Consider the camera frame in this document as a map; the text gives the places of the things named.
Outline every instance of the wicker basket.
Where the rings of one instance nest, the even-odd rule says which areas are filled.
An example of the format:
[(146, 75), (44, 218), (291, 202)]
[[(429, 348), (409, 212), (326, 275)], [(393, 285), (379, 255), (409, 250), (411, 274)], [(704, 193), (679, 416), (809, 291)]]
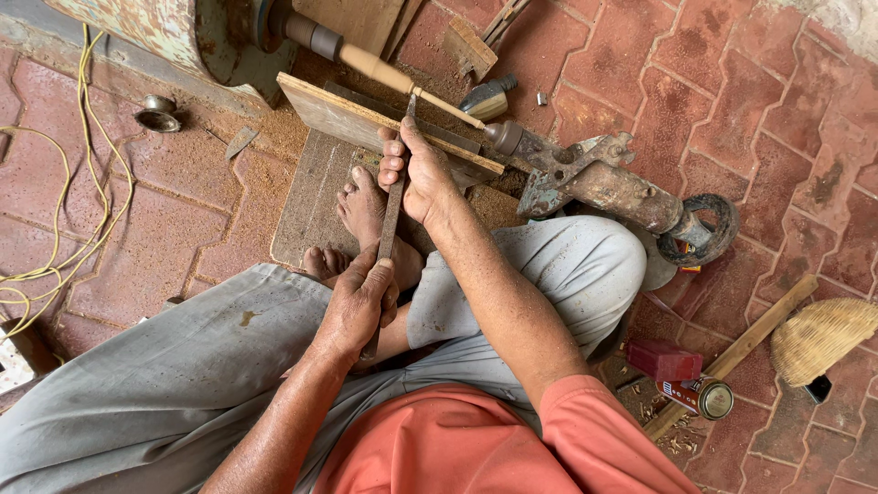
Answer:
[(774, 370), (800, 387), (824, 374), (878, 328), (878, 305), (861, 299), (818, 301), (790, 318), (771, 337)]

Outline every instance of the tin can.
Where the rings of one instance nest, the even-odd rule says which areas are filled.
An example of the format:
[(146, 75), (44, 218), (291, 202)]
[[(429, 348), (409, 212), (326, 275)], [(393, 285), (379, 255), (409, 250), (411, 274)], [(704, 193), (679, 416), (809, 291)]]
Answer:
[(729, 415), (735, 397), (725, 382), (705, 375), (690, 381), (656, 382), (658, 391), (707, 420)]

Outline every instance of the interlocking paver floor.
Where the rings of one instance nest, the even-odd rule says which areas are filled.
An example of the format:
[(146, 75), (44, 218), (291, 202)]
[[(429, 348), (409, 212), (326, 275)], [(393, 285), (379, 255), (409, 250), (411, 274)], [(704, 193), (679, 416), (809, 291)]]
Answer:
[[(447, 78), (455, 71), (441, 49), (448, 21), (461, 15), (480, 31), (501, 5), (426, 2), (399, 62)], [(490, 76), (513, 71), (520, 81), (500, 120), (564, 145), (631, 132), (633, 171), (683, 198), (713, 192), (738, 204), (740, 235), (687, 320), (640, 297), (633, 338), (670, 339), (710, 362), (805, 273), (819, 278), (813, 300), (878, 301), (878, 67), (819, 24), (753, 0), (534, 0), (495, 48), (500, 62)], [(39, 127), (82, 166), (71, 84), (0, 48), (0, 124)], [(450, 84), (467, 87), (463, 78)], [(536, 105), (538, 91), (549, 105)], [(295, 152), (272, 146), (226, 163), (224, 144), (200, 121), (178, 135), (146, 136), (128, 118), (130, 102), (99, 89), (92, 96), (113, 139), (128, 143), (139, 182), (125, 227), (44, 318), (66, 357), (154, 314), (170, 296), (193, 296), (270, 261), (284, 200), (277, 190), (286, 191), (295, 169)], [(20, 271), (42, 259), (61, 175), (54, 150), (32, 137), (0, 136), (0, 152), (0, 269)], [(119, 201), (121, 169), (105, 146), (97, 154), (102, 184)], [(87, 240), (95, 221), (89, 185), (77, 179), (61, 218), (65, 251)], [(672, 291), (656, 296), (668, 301)], [(621, 367), (605, 364), (605, 381), (626, 381)], [(876, 493), (878, 336), (828, 374), (834, 388), (816, 406), (776, 379), (764, 342), (728, 377), (733, 412), (673, 429), (663, 448), (709, 492)], [(671, 439), (697, 447), (675, 453)]]

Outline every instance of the wire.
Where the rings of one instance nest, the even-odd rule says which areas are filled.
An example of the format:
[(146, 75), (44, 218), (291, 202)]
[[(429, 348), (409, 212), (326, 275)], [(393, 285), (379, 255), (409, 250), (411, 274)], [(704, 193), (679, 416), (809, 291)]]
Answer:
[[(38, 317), (42, 316), (43, 312), (52, 305), (52, 302), (58, 297), (64, 287), (76, 276), (76, 273), (79, 271), (79, 268), (87, 261), (101, 246), (106, 243), (107, 238), (115, 228), (116, 223), (119, 219), (125, 214), (127, 209), (131, 206), (133, 194), (134, 194), (134, 181), (131, 173), (131, 168), (126, 163), (125, 159), (122, 157), (121, 153), (119, 153), (119, 149), (113, 144), (112, 139), (107, 134), (104, 126), (101, 124), (100, 120), (97, 119), (94, 110), (91, 108), (91, 101), (89, 100), (89, 81), (86, 76), (86, 69), (89, 65), (89, 59), (91, 58), (91, 53), (94, 50), (97, 41), (104, 36), (104, 32), (100, 32), (95, 39), (89, 43), (89, 27), (83, 24), (83, 51), (79, 57), (79, 70), (76, 79), (76, 98), (77, 104), (79, 106), (79, 116), (80, 120), (83, 124), (83, 139), (85, 140), (85, 156), (86, 163), (89, 167), (89, 173), (91, 175), (92, 182), (97, 188), (97, 193), (100, 196), (101, 203), (104, 206), (104, 215), (101, 218), (101, 221), (95, 227), (94, 231), (91, 234), (89, 240), (83, 244), (83, 247), (80, 248), (76, 253), (72, 256), (59, 263), (58, 265), (53, 265), (54, 262), (58, 258), (58, 250), (61, 245), (61, 232), (58, 229), (58, 218), (61, 214), (61, 206), (64, 204), (64, 199), (67, 197), (67, 194), (70, 190), (70, 184), (72, 182), (72, 174), (70, 173), (70, 163), (67, 158), (67, 153), (64, 152), (64, 149), (61, 145), (58, 144), (54, 139), (49, 137), (48, 135), (43, 134), (39, 130), (34, 130), (28, 127), (17, 127), (17, 126), (8, 126), (8, 127), (0, 127), (0, 131), (12, 131), (12, 132), (29, 132), (48, 140), (51, 142), (57, 149), (58, 152), (61, 153), (61, 160), (64, 163), (64, 170), (66, 173), (66, 177), (64, 179), (64, 186), (61, 188), (61, 194), (58, 196), (58, 201), (55, 204), (54, 210), (54, 218), (52, 221), (52, 230), (54, 233), (54, 244), (52, 247), (52, 255), (49, 257), (49, 260), (45, 265), (39, 267), (37, 269), (31, 270), (29, 272), (23, 272), (20, 274), (13, 274), (10, 276), (0, 276), (0, 283), (4, 282), (24, 282), (29, 280), (37, 280), (44, 276), (52, 276), (54, 275), (58, 283), (49, 291), (45, 292), (36, 297), (28, 297), (21, 290), (14, 287), (0, 287), (0, 292), (11, 292), (19, 297), (20, 300), (0, 300), (0, 303), (5, 304), (24, 304), (25, 312), (21, 316), (21, 320), (18, 321), (16, 326), (12, 328), (9, 333), (6, 335), (0, 335), (0, 341), (3, 341), (9, 337), (15, 336), (21, 331), (24, 331), (36, 320)], [(89, 130), (89, 116), (91, 119), (97, 124), (97, 127), (100, 129), (101, 134), (104, 136), (104, 139), (107, 141), (107, 144), (110, 145), (110, 148), (113, 151), (115, 157), (119, 159), (122, 163), (122, 166), (125, 168), (125, 174), (128, 181), (128, 196), (122, 208), (116, 213), (115, 216), (112, 216), (112, 211), (110, 209), (110, 202), (107, 200), (106, 194), (104, 193), (104, 188), (100, 184), (100, 180), (97, 178), (97, 173), (95, 172), (95, 165), (91, 159), (91, 133)], [(67, 267), (68, 265), (73, 265), (70, 273), (67, 276), (61, 275), (61, 269)], [(34, 301), (39, 301), (48, 297), (48, 301), (42, 306), (42, 308), (37, 311), (36, 314), (31, 316), (32, 304)]]

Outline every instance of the foot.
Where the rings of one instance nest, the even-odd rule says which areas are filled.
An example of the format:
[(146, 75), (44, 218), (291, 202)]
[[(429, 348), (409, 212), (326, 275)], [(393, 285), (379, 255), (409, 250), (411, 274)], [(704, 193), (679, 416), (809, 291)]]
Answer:
[(348, 269), (350, 256), (342, 254), (337, 249), (330, 249), (328, 247), (321, 249), (314, 246), (305, 253), (303, 264), (308, 274), (316, 276), (320, 280), (329, 280)]
[[(338, 193), (335, 212), (351, 235), (365, 249), (381, 241), (381, 229), (387, 210), (387, 194), (378, 187), (375, 178), (362, 166), (351, 171), (354, 183), (345, 184)], [(399, 290), (408, 290), (421, 281), (424, 258), (398, 236), (393, 241), (393, 263), (396, 265), (396, 282)]]

